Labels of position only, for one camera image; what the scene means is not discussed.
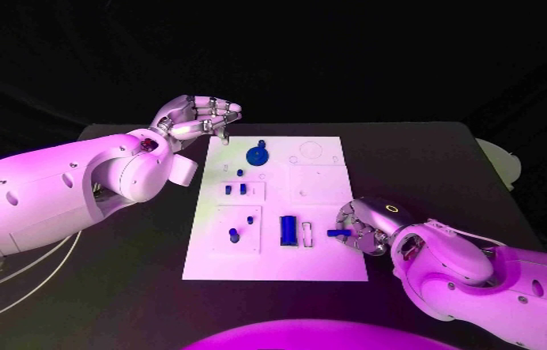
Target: dark table surface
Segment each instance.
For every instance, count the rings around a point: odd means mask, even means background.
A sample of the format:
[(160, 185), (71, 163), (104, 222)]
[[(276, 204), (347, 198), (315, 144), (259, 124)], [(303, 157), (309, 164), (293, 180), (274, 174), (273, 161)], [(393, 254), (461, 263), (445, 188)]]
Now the dark table surface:
[[(146, 126), (93, 125), (80, 140), (139, 127)], [(237, 123), (230, 133), (341, 136), (355, 197), (383, 196), (406, 206), (417, 220), (436, 218), (510, 246), (543, 250), (465, 125)], [(388, 256), (367, 257), (368, 282), (182, 280), (207, 151), (204, 136), (182, 152), (199, 163), (188, 188), (168, 183), (152, 201), (84, 230), (54, 278), (0, 314), (0, 348), (178, 349), (224, 330), (284, 318), (365, 322), (459, 348), (517, 348), (471, 323), (440, 322), (419, 310)], [(10, 256), (7, 268), (52, 246)], [(68, 247), (0, 284), (4, 302), (41, 283)]]

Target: cable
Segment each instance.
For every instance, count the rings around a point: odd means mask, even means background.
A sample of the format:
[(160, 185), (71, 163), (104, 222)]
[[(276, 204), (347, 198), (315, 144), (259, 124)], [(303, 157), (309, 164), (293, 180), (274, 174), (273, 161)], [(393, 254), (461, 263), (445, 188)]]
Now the cable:
[(41, 263), (56, 251), (56, 249), (64, 245), (64, 243), (68, 241), (68, 239), (72, 237), (72, 235), (69, 235), (64, 240), (62, 242), (25, 267), (22, 268), (17, 272), (15, 272), (12, 275), (9, 275), (9, 277), (4, 277), (2, 280), (0, 280), (0, 284), (10, 280), (13, 277), (16, 277), (20, 273), (23, 273), (33, 265), (36, 265), (38, 263)]
[(487, 242), (492, 242), (492, 243), (495, 243), (498, 246), (507, 246), (505, 243), (498, 242), (498, 241), (495, 241), (495, 240), (491, 239), (491, 238), (481, 237), (479, 235), (476, 235), (476, 234), (471, 234), (471, 233), (468, 233), (468, 232), (465, 232), (465, 231), (462, 231), (462, 230), (458, 230), (458, 229), (455, 229), (455, 228), (450, 228), (450, 230), (455, 231), (455, 232), (459, 233), (459, 234), (463, 234), (463, 235), (469, 236), (469, 237), (474, 237), (474, 238), (482, 239), (482, 240), (487, 241)]
[(78, 232), (78, 235), (77, 235), (77, 239), (74, 240), (74, 244), (71, 246), (71, 250), (68, 251), (67, 255), (65, 255), (65, 258), (62, 260), (62, 262), (59, 263), (59, 266), (55, 268), (52, 274), (49, 275), (49, 277), (41, 282), (41, 284), (38, 285), (38, 287), (12, 304), (9, 305), (7, 307), (4, 307), (2, 310), (0, 310), (0, 314), (12, 307), (15, 307), (36, 291), (38, 289), (42, 287), (42, 285), (51, 280), (51, 278), (54, 277), (56, 271), (61, 269), (62, 267), (62, 264), (65, 263), (65, 261), (68, 260), (68, 256), (71, 255), (72, 253), (72, 250), (74, 250), (74, 247), (77, 246), (77, 242), (78, 242), (78, 239), (80, 239), (80, 235), (82, 234), (82, 231)]

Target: blue rectangular block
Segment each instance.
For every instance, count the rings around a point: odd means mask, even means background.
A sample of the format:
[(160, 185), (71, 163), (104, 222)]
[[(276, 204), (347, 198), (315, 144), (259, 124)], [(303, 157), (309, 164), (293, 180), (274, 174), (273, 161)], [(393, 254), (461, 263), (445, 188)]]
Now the blue rectangular block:
[(296, 238), (296, 217), (283, 216), (282, 219), (282, 246), (299, 246)]

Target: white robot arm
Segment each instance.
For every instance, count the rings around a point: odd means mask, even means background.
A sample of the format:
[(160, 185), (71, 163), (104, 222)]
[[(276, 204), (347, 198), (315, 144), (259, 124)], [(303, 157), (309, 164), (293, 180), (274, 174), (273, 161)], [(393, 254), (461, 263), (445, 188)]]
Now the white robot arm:
[(196, 163), (178, 155), (196, 137), (241, 118), (235, 103), (179, 96), (149, 129), (42, 149), (0, 160), (0, 256), (30, 250), (144, 202), (168, 180), (188, 186)]
[[(508, 247), (432, 219), (416, 224), (406, 209), (380, 198), (342, 207), (338, 231), (348, 221), (357, 236), (338, 235), (338, 240), (370, 255), (391, 247), (393, 274), (433, 318), (465, 320), (517, 346), (547, 349), (546, 253)], [(479, 248), (461, 235), (491, 244)]]

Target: black curtain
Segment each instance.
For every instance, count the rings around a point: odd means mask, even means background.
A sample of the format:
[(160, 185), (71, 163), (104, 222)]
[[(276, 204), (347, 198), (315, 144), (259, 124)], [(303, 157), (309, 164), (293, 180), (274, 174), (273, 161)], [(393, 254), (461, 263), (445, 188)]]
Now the black curtain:
[(543, 230), (546, 0), (2, 1), (0, 156), (185, 93), (244, 122), (459, 121), (520, 157)]

